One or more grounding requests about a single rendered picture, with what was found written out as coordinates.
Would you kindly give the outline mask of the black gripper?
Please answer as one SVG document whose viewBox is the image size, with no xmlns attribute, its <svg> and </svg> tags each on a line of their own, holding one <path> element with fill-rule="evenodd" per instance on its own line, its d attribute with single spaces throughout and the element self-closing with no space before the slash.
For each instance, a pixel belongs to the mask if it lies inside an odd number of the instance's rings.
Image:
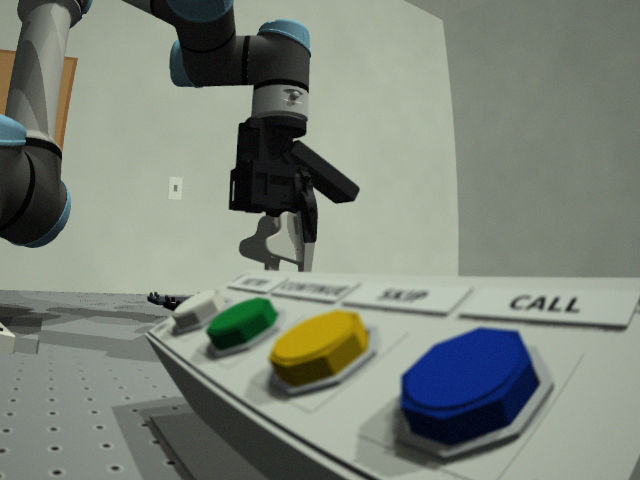
<svg viewBox="0 0 640 480">
<path fill-rule="evenodd" d="M 266 212 L 256 233 L 239 245 L 240 254 L 264 263 L 264 270 L 279 271 L 281 259 L 296 264 L 298 272 L 312 270 L 317 202 L 308 167 L 288 153 L 292 139 L 306 135 L 306 127 L 304 120 L 291 116 L 249 117 L 238 126 L 229 210 Z"/>
</svg>

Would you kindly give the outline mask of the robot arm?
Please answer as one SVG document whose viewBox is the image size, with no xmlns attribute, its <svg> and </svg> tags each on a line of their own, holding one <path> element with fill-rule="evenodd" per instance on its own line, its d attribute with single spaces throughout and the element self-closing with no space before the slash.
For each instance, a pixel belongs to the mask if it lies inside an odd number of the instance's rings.
<svg viewBox="0 0 640 480">
<path fill-rule="evenodd" d="M 47 245 L 70 215 L 55 125 L 69 29 L 92 1 L 18 3 L 22 27 L 5 116 L 0 114 L 0 237 L 17 246 Z M 257 35 L 236 36 L 234 0 L 122 1 L 175 27 L 169 61 L 174 85 L 253 85 L 251 117 L 308 121 L 311 51 L 303 24 L 276 19 Z M 332 202 L 356 199 L 359 186 L 303 142 L 294 141 L 288 153 L 308 167 L 313 187 Z"/>
</svg>

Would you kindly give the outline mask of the grey operator button panel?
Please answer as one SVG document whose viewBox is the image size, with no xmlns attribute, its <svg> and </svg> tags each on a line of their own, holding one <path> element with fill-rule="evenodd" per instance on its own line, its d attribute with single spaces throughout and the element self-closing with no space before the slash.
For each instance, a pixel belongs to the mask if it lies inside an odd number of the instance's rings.
<svg viewBox="0 0 640 480">
<path fill-rule="evenodd" d="M 247 269 L 171 315 L 192 480 L 640 480 L 640 278 Z"/>
</svg>

